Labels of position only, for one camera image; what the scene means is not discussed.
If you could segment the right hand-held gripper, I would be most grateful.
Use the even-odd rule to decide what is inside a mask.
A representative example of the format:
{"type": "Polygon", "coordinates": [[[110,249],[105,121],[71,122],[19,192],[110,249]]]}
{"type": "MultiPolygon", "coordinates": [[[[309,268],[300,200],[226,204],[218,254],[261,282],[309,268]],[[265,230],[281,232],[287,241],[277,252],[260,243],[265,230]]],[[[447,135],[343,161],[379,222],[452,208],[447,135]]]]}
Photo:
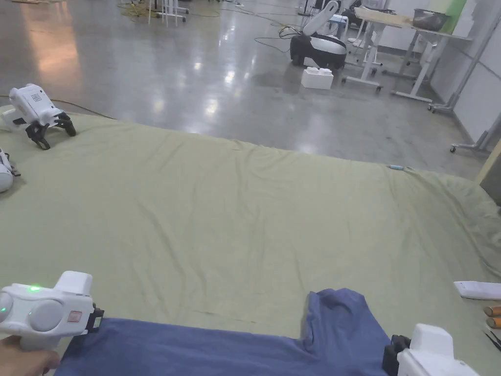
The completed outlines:
{"type": "Polygon", "coordinates": [[[453,338],[443,328],[417,324],[411,338],[393,335],[385,346],[382,370],[388,376],[477,376],[455,358],[453,338]]]}

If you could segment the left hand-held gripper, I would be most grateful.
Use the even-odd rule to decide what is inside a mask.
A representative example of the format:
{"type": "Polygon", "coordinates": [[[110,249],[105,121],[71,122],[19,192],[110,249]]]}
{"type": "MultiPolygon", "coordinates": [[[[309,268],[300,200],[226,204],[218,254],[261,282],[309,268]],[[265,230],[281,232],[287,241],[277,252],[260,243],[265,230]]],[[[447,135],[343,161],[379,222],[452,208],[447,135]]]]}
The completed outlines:
{"type": "Polygon", "coordinates": [[[95,333],[104,311],[91,297],[93,277],[66,271],[53,288],[14,283],[0,292],[0,332],[24,351],[55,350],[64,337],[95,333]]]}

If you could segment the person's left hand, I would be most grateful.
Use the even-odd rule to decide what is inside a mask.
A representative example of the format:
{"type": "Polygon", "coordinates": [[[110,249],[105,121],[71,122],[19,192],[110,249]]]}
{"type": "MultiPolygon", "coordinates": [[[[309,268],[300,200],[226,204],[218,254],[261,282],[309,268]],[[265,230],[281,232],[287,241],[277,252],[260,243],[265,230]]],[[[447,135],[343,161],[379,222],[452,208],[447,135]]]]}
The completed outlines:
{"type": "Polygon", "coordinates": [[[43,376],[50,370],[57,369],[60,360],[60,356],[54,351],[23,351],[17,336],[8,336],[0,341],[2,376],[43,376]]]}

